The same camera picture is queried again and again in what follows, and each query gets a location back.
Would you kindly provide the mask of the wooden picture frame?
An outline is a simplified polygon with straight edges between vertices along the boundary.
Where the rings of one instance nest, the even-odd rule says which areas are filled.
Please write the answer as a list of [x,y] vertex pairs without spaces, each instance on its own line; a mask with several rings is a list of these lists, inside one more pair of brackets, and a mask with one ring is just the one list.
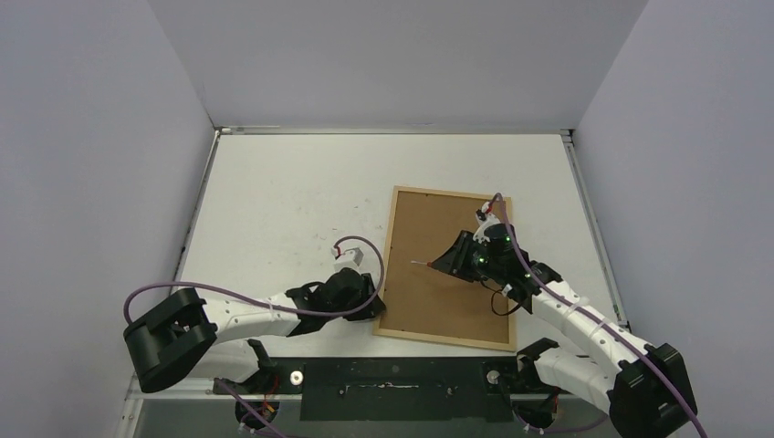
[[513,352],[517,317],[504,297],[479,283],[453,278],[412,260],[433,262],[461,231],[477,229],[476,210],[489,201],[476,193],[396,186],[384,246],[381,298],[386,310],[375,336]]

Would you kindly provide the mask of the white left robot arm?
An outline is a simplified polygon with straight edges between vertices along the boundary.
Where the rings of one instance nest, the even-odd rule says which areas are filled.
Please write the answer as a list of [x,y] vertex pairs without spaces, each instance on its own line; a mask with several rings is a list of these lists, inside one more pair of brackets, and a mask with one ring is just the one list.
[[195,282],[178,282],[176,288],[143,315],[125,317],[123,338],[145,393],[167,390],[194,370],[239,382],[249,392],[264,391],[273,370],[258,337],[306,335],[336,318],[371,320],[386,309],[372,276],[348,267],[325,282],[261,299],[229,290],[221,299],[200,297],[204,284]]

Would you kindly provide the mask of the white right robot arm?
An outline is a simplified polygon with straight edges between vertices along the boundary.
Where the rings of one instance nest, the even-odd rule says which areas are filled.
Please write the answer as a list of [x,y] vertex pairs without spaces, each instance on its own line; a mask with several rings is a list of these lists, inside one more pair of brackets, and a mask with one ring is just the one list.
[[550,266],[514,243],[512,226],[459,234],[429,266],[471,283],[495,282],[518,309],[550,324],[582,350],[548,338],[517,354],[516,378],[527,391],[569,392],[607,414],[622,437],[667,437],[697,418],[696,398],[680,352],[634,336],[576,293]]

